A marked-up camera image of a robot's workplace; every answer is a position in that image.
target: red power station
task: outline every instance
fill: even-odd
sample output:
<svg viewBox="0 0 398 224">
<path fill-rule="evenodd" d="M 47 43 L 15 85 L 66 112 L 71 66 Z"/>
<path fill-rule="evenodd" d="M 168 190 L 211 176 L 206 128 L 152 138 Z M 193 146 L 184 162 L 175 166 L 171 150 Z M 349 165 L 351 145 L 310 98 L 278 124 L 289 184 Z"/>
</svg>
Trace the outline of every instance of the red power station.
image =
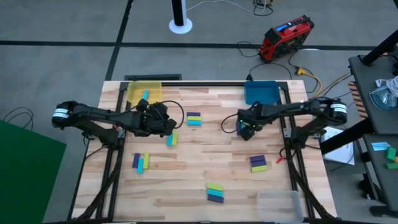
<svg viewBox="0 0 398 224">
<path fill-rule="evenodd" d="M 301 47 L 314 27 L 309 17 L 303 15 L 290 22 L 269 29 L 262 42 L 259 55 L 271 62 Z"/>
</svg>

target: green mat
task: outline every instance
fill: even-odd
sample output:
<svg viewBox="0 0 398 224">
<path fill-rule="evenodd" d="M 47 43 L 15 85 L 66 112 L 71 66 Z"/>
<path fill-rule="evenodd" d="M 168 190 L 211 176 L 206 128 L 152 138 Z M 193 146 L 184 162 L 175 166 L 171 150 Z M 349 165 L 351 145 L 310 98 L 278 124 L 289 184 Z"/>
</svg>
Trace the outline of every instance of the green mat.
<svg viewBox="0 0 398 224">
<path fill-rule="evenodd" d="M 0 121 L 0 223 L 42 223 L 66 145 Z"/>
</svg>

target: concrete floor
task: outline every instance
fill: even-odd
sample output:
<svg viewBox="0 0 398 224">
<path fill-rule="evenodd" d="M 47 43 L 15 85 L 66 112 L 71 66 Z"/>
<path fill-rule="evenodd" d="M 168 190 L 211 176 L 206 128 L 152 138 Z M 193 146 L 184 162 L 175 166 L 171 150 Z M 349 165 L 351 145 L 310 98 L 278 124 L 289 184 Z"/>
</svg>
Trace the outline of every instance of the concrete floor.
<svg viewBox="0 0 398 224">
<path fill-rule="evenodd" d="M 187 0 L 188 7 L 200 1 Z M 252 9 L 251 1 L 234 2 Z M 127 0 L 2 0 L 0 40 L 114 42 Z M 248 40 L 260 44 L 264 33 L 289 19 L 306 14 L 315 28 L 306 45 L 377 45 L 397 29 L 397 8 L 392 1 L 276 1 L 274 13 L 256 17 L 232 5 L 207 3 L 192 9 L 188 16 L 194 27 L 187 35 L 172 34 L 167 26 L 172 15 L 168 1 L 135 0 L 124 42 L 185 42 L 234 44 Z M 83 160 L 84 145 L 77 129 L 60 131 L 50 124 L 57 103 L 76 100 L 97 105 L 113 47 L 46 47 L 0 45 L 0 118 L 18 106 L 35 113 L 34 131 L 68 144 L 49 202 L 45 221 L 67 217 Z M 251 55 L 253 50 L 244 50 Z M 328 85 L 348 71 L 348 58 L 365 51 L 300 50 L 292 62 L 309 68 Z M 125 75 L 181 73 L 184 80 L 242 80 L 249 69 L 261 63 L 257 57 L 244 58 L 236 49 L 162 49 L 122 47 L 112 80 Z M 287 58 L 276 63 L 287 64 Z M 276 65 L 263 65 L 252 72 L 255 79 L 289 79 Z M 307 89 L 315 82 L 303 79 Z M 328 96 L 349 92 L 346 82 Z M 343 101 L 350 104 L 350 95 Z M 348 110 L 351 126 L 359 121 L 354 106 Z M 378 202 L 361 198 L 356 187 L 360 175 L 329 175 L 338 216 L 344 220 L 395 223 L 392 218 L 375 218 L 368 211 Z"/>
</svg>

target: wooden tabletop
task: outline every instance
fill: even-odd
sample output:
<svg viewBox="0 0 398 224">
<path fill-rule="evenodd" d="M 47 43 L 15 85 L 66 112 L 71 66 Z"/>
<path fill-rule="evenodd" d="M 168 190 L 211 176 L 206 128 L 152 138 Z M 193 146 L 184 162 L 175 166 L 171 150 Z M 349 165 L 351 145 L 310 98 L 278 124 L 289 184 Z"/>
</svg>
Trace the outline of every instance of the wooden tabletop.
<svg viewBox="0 0 398 224">
<path fill-rule="evenodd" d="M 307 100 L 303 81 L 287 83 L 292 102 Z M 115 110 L 119 84 L 104 83 L 99 108 Z M 114 221 L 261 221 L 257 213 L 257 193 L 260 190 L 291 190 L 286 161 L 276 164 L 278 152 L 284 147 L 279 120 L 244 141 L 236 133 L 226 134 L 220 128 L 225 117 L 235 114 L 238 108 L 248 108 L 242 86 L 163 86 L 162 92 L 163 100 L 178 101 L 185 112 L 201 112 L 203 125 L 191 127 L 185 121 L 177 130 L 178 144 L 173 147 L 166 146 L 166 138 L 136 138 L 127 133 Z M 171 103 L 166 105 L 170 117 L 179 123 L 180 108 Z M 297 125 L 302 126 L 312 117 L 296 116 L 295 119 Z M 233 130 L 235 121 L 233 118 L 227 120 L 225 129 Z M 307 144 L 319 146 L 314 139 L 309 139 Z M 99 141 L 92 141 L 87 153 L 100 147 Z M 132 169 L 136 152 L 150 154 L 149 169 L 142 175 Z M 308 147 L 302 152 L 312 192 L 329 213 L 336 215 L 320 150 Z M 248 158 L 261 154 L 265 155 L 269 170 L 251 173 Z M 103 149 L 84 163 L 72 217 L 79 216 L 98 193 L 105 159 L 106 149 Z M 224 186 L 224 204 L 207 201 L 206 183 Z M 300 195 L 302 210 L 307 216 L 301 191 Z M 104 215 L 108 212 L 108 201 L 109 196 Z M 283 220 L 292 216 L 290 208 L 291 203 L 277 200 L 267 215 Z"/>
</svg>

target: yellow bin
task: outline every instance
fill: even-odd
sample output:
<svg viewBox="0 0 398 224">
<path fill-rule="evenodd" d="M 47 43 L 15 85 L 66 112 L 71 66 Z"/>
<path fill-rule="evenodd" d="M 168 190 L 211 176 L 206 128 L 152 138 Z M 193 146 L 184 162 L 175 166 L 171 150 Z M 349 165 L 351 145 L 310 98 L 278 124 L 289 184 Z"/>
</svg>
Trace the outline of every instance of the yellow bin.
<svg viewBox="0 0 398 224">
<path fill-rule="evenodd" d="M 156 103 L 162 101 L 162 83 L 159 81 L 133 81 L 127 89 L 127 100 L 131 105 L 136 106 L 142 99 L 144 91 L 148 90 L 147 101 Z"/>
</svg>

